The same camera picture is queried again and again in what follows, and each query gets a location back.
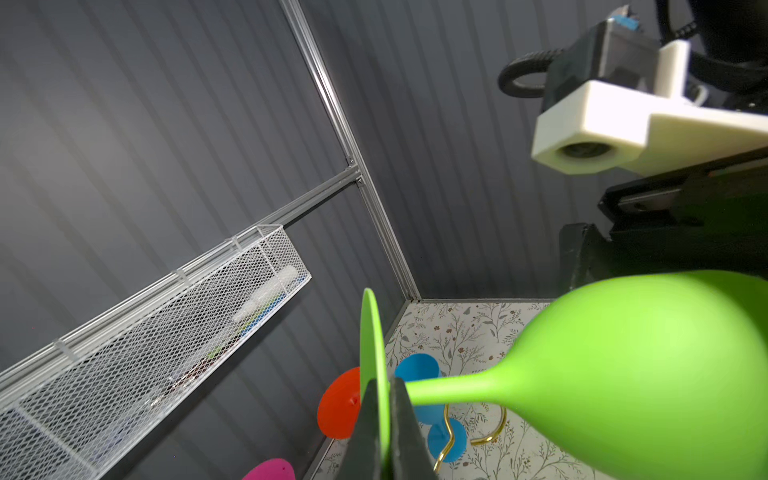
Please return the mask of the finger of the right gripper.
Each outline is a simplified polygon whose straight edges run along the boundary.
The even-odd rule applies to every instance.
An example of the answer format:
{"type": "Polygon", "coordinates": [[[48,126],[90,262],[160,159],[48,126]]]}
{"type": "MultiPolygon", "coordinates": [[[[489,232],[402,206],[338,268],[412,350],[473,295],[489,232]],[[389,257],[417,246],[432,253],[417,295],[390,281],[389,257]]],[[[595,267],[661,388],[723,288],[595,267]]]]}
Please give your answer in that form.
{"type": "Polygon", "coordinates": [[[559,293],[615,276],[611,243],[597,226],[568,224],[559,233],[559,293]]]}

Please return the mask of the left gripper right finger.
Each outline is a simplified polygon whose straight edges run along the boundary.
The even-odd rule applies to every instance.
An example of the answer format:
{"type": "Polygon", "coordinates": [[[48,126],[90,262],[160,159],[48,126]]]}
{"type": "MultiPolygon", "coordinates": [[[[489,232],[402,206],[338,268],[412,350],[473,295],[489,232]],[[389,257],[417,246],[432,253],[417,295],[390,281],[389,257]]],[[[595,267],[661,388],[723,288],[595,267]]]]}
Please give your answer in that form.
{"type": "Polygon", "coordinates": [[[390,390],[390,463],[395,480],[436,479],[426,442],[405,382],[395,377],[390,390]]]}

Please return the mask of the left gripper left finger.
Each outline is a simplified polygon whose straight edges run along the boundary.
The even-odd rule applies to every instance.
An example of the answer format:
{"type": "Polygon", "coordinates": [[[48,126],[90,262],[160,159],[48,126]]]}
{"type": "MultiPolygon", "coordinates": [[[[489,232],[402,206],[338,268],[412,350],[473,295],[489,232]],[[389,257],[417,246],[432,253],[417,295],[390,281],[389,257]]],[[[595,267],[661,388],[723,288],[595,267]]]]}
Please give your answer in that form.
{"type": "Polygon", "coordinates": [[[353,434],[337,472],[336,480],[379,480],[382,460],[379,430],[378,389],[375,380],[367,384],[353,434]]]}

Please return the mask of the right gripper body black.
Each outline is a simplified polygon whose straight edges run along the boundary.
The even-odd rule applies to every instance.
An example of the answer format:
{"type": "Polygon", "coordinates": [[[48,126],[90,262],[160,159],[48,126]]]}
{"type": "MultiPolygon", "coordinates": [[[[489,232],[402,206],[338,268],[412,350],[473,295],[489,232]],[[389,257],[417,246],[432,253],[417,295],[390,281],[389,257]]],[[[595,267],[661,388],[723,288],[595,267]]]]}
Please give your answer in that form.
{"type": "Polygon", "coordinates": [[[610,266],[620,275],[725,270],[767,275],[764,147],[608,188],[610,266]]]}

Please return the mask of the red wine glass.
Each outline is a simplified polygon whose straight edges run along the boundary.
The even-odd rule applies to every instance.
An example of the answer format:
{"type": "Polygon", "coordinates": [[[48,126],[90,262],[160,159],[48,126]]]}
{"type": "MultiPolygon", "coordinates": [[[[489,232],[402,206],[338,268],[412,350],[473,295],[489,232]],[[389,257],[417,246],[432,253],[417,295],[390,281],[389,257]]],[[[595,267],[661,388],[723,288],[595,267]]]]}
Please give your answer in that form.
{"type": "Polygon", "coordinates": [[[341,374],[323,394],[317,423],[321,432],[334,440],[346,440],[353,434],[361,408],[360,368],[341,374]]]}

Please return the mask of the green wine glass front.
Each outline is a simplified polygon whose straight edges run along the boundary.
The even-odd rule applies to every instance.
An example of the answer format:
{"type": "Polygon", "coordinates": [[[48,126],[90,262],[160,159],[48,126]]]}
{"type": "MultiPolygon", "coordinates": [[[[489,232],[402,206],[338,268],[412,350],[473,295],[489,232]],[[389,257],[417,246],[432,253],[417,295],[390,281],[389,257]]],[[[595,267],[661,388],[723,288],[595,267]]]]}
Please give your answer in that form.
{"type": "MultiPolygon", "coordinates": [[[[370,380],[378,389],[380,479],[393,479],[393,379],[376,297],[366,290],[361,399],[370,380]]],[[[715,270],[599,281],[552,302],[492,368],[405,385],[414,410],[507,408],[616,479],[763,479],[767,283],[715,270]]]]}

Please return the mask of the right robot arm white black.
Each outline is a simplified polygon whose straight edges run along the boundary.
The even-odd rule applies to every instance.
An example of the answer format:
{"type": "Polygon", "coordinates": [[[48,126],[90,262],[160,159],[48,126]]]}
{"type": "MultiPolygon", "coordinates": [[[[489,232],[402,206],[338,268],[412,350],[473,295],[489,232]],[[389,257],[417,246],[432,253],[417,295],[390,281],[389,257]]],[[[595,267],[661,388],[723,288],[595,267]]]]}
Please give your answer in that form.
{"type": "MultiPolygon", "coordinates": [[[[705,62],[767,70],[767,1],[688,1],[705,62]]],[[[731,91],[733,113],[767,120],[767,72],[731,91]]],[[[560,292],[639,274],[726,270],[767,279],[767,146],[620,184],[599,202],[613,222],[560,233],[560,292]]]]}

